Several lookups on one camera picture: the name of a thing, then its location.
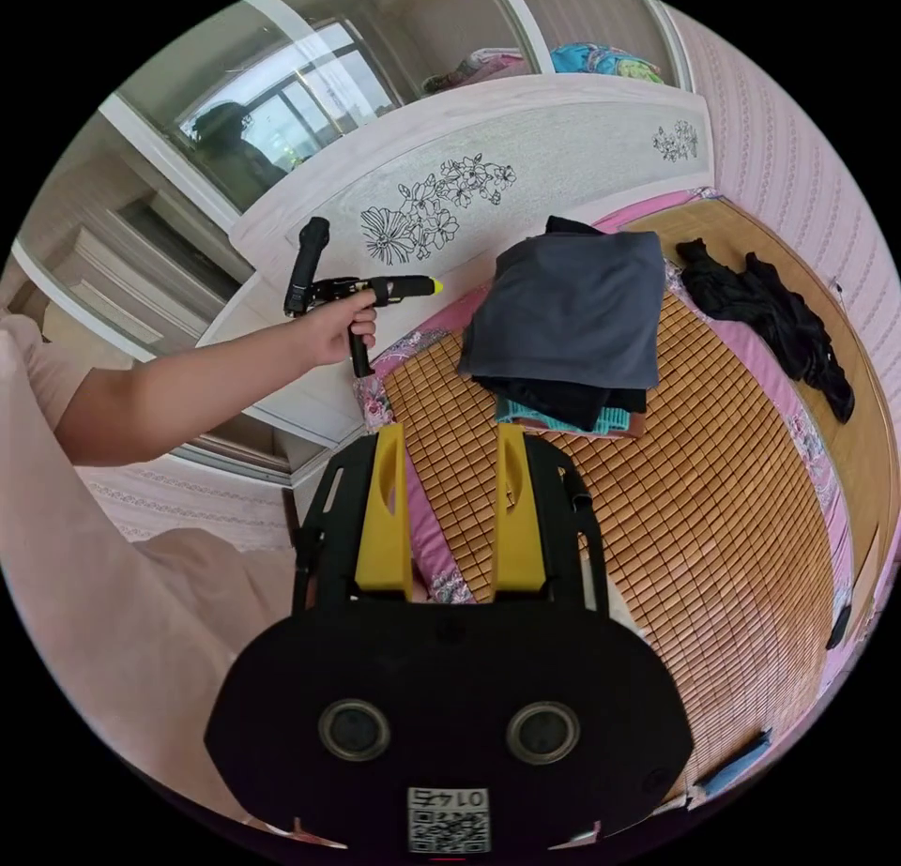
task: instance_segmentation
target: teal item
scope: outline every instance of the teal item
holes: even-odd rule
[[[531,418],[542,422],[552,432],[567,432],[569,434],[610,434],[611,432],[627,432],[629,431],[629,419],[631,413],[625,409],[608,409],[601,410],[594,429],[590,432],[584,432],[581,428],[561,422],[558,419],[550,418],[544,413],[540,413],[537,409],[529,409],[521,403],[515,403],[504,397],[497,398],[497,409],[495,412],[495,420],[498,422],[513,422],[518,418]]]
[[[551,51],[551,61],[557,73],[588,72],[597,75],[618,75],[662,84],[660,69],[647,59],[641,59],[598,43],[566,43]]]

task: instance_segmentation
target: blue object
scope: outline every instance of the blue object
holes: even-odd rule
[[[660,70],[646,59],[598,43],[566,43],[551,51],[551,61],[561,74],[587,72],[664,83]]]
[[[732,784],[741,774],[750,768],[770,748],[771,729],[762,732],[753,741],[745,745],[731,760],[698,782],[707,798],[719,794],[724,788]]]
[[[610,434],[611,432],[627,432],[629,430],[630,413],[624,409],[601,410],[594,429],[584,432],[581,428],[550,418],[536,409],[529,409],[521,403],[514,403],[504,397],[497,398],[495,419],[498,422],[513,422],[517,418],[532,418],[546,425],[552,432],[568,432],[570,434]]]

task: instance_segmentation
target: label sticker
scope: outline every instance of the label sticker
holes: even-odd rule
[[[491,850],[487,788],[409,788],[410,853],[484,854]]]

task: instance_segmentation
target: gray cloth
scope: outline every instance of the gray cloth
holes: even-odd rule
[[[650,388],[665,267],[653,232],[530,237],[497,257],[458,372]]]

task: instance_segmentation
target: pile of clothes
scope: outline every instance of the pile of clothes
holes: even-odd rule
[[[552,216],[497,257],[458,373],[526,427],[640,436],[657,387],[665,264],[653,232],[607,235]]]
[[[559,75],[618,75],[654,84],[664,83],[660,68],[647,59],[600,43],[565,43],[551,51],[551,62]],[[527,68],[519,47],[483,47],[467,56],[453,71],[427,78],[422,83],[422,93],[429,96],[450,90],[517,65]]]

